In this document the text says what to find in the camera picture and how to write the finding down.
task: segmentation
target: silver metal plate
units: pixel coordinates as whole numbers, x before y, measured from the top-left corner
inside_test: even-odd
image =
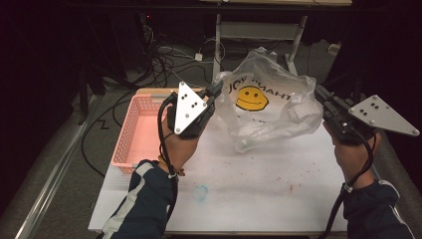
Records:
[[[179,84],[174,133],[181,134],[201,115],[207,104],[186,83]]]
[[[373,127],[379,127],[412,136],[417,136],[420,133],[416,127],[377,95],[350,108],[348,112],[362,122]]]

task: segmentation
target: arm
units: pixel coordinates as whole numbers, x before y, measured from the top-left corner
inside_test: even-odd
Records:
[[[344,180],[349,182],[366,163],[366,148],[363,145],[341,144],[327,125],[324,126],[331,135],[335,158]],[[374,154],[378,152],[381,142],[379,133],[375,137]],[[374,138],[368,143],[373,145]],[[399,194],[389,182],[375,180],[372,171],[368,170],[351,186],[353,190],[344,199],[343,212],[348,221],[348,238],[414,238],[408,226],[395,212],[394,206]]]
[[[163,133],[171,133],[167,119]],[[181,139],[173,134],[165,140],[176,171],[193,155],[199,137]],[[103,237],[112,239],[162,238],[167,224],[167,207],[173,200],[168,168],[163,162],[144,159],[132,174],[128,194],[105,223]]]

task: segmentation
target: yellow smiley face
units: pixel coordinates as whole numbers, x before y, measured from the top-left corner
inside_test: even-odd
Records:
[[[244,87],[239,90],[236,106],[245,111],[257,112],[263,110],[268,102],[259,88]]]

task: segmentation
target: sleeve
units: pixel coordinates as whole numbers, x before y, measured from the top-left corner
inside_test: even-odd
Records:
[[[344,200],[344,219],[350,239],[414,238],[394,206],[400,195],[384,180],[353,190]]]
[[[168,174],[154,161],[141,161],[126,198],[105,223],[102,238],[162,238],[172,197]]]

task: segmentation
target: pink plastic basket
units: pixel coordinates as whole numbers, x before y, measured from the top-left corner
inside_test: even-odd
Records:
[[[133,173],[142,159],[157,160],[157,116],[161,104],[162,101],[154,101],[151,95],[132,97],[111,158],[111,164],[123,173]]]

